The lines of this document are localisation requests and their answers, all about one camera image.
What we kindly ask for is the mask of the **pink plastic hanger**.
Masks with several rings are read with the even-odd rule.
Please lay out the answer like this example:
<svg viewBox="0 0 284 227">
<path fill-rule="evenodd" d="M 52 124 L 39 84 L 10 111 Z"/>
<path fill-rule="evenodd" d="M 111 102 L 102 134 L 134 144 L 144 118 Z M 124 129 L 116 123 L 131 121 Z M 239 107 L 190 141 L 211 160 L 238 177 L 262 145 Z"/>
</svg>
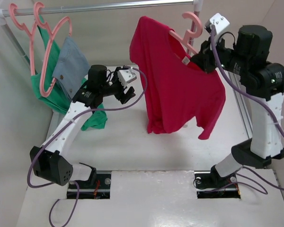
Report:
<svg viewBox="0 0 284 227">
<path fill-rule="evenodd" d="M 169 35 L 180 42 L 180 44 L 182 44 L 186 48 L 186 53 L 188 55 L 197 54 L 196 49 L 193 47 L 193 43 L 194 40 L 200 37 L 203 32 L 203 25 L 199 18 L 199 13 L 199 11 L 186 11 L 182 13 L 183 19 L 188 19 L 191 21 L 191 28 L 185 31 L 183 37 L 177 34 L 174 30 L 169 30 Z"/>
</svg>

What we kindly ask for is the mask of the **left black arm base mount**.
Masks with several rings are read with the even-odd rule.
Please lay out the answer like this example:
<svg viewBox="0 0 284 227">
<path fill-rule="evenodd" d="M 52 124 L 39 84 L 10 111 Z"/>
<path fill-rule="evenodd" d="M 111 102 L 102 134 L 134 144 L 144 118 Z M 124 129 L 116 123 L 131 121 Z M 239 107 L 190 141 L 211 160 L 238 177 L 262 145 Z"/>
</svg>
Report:
<svg viewBox="0 0 284 227">
<path fill-rule="evenodd" d="M 110 199 L 111 171 L 97 171 L 97 176 L 93 184 L 78 181 L 80 193 L 79 199 Z"/>
</svg>

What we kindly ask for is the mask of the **red t shirt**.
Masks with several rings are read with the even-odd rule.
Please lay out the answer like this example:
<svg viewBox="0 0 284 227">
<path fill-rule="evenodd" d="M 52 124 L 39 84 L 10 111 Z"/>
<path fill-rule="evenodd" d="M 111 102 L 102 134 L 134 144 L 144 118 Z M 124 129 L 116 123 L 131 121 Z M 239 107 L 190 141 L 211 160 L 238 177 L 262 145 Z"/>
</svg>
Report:
<svg viewBox="0 0 284 227">
<path fill-rule="evenodd" d="M 203 72 L 191 62 L 170 27 L 150 17 L 139 19 L 130 44 L 130 60 L 145 74 L 147 132 L 173 133 L 192 118 L 210 137 L 226 101 L 219 74 Z"/>
</svg>

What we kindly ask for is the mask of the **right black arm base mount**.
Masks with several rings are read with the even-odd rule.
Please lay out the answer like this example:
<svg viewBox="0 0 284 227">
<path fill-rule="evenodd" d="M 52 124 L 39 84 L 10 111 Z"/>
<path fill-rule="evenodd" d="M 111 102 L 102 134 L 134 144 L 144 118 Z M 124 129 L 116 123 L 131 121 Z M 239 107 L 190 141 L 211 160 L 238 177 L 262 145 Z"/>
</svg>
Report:
<svg viewBox="0 0 284 227">
<path fill-rule="evenodd" d="M 235 174 L 219 179 L 212 179 L 210 171 L 194 171 L 193 185 L 198 199 L 240 199 L 240 190 Z"/>
</svg>

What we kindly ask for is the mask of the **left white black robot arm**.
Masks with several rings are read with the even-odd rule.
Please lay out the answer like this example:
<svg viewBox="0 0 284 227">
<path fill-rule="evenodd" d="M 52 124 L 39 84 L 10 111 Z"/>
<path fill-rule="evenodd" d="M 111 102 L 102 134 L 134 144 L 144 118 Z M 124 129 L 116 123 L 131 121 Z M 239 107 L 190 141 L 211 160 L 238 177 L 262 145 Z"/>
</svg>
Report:
<svg viewBox="0 0 284 227">
<path fill-rule="evenodd" d="M 134 98 L 135 90 L 129 84 L 136 80 L 138 69 L 123 66 L 117 67 L 108 79 L 107 67 L 92 65 L 88 79 L 74 96 L 70 107 L 52 135 L 40 146 L 34 146 L 29 155 L 31 166 L 27 175 L 28 186 L 31 175 L 47 180 L 47 184 L 66 185 L 70 181 L 80 181 L 85 187 L 96 183 L 94 168 L 84 164 L 71 164 L 67 153 L 83 124 L 94 114 L 104 111 L 100 108 L 103 99 L 114 96 L 121 104 Z"/>
</svg>

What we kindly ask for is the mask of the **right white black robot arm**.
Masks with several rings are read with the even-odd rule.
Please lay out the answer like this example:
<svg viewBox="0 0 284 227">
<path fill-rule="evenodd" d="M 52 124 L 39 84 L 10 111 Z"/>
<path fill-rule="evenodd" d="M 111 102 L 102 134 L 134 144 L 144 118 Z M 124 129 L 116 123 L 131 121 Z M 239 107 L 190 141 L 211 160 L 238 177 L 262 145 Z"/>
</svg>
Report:
<svg viewBox="0 0 284 227">
<path fill-rule="evenodd" d="M 216 26 L 208 25 L 206 30 L 210 38 L 191 61 L 206 73 L 219 69 L 221 74 L 238 75 L 245 90 L 235 90 L 250 100 L 252 112 L 251 139 L 233 146 L 231 153 L 202 179 L 208 187 L 219 187 L 244 166 L 262 169 L 273 159 L 284 158 L 284 66 L 267 60 L 273 33 L 264 26 L 242 26 L 232 48 L 225 47 Z"/>
</svg>

